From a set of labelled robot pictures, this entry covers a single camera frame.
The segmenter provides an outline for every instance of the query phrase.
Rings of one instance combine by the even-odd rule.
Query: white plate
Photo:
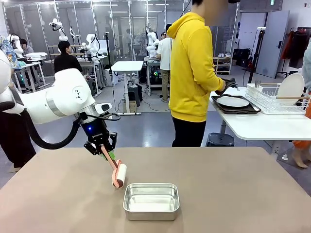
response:
[[[305,80],[300,74],[291,74],[281,83],[277,97],[300,97],[303,93],[303,89],[305,88]]]
[[[246,107],[249,105],[247,100],[243,100],[236,97],[223,96],[216,100],[218,103],[228,107]]]

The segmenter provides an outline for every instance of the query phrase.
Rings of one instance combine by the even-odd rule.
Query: person in black shirt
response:
[[[70,55],[70,43],[68,41],[60,41],[58,48],[61,54],[54,60],[55,73],[70,68],[75,68],[82,72],[82,68],[78,62],[78,59]]]

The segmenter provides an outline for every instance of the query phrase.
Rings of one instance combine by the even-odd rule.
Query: black jacket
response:
[[[55,73],[64,70],[75,68],[82,72],[82,68],[78,62],[78,59],[68,53],[62,53],[57,56],[54,60],[54,71]]]

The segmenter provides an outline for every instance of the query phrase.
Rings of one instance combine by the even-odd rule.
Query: door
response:
[[[276,76],[281,48],[287,28],[289,11],[269,12],[256,73],[271,78]]]

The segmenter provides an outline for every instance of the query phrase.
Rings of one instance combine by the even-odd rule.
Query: dish rack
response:
[[[247,84],[246,96],[261,108],[265,114],[305,114],[311,96],[303,93],[300,97],[278,97],[280,83]]]

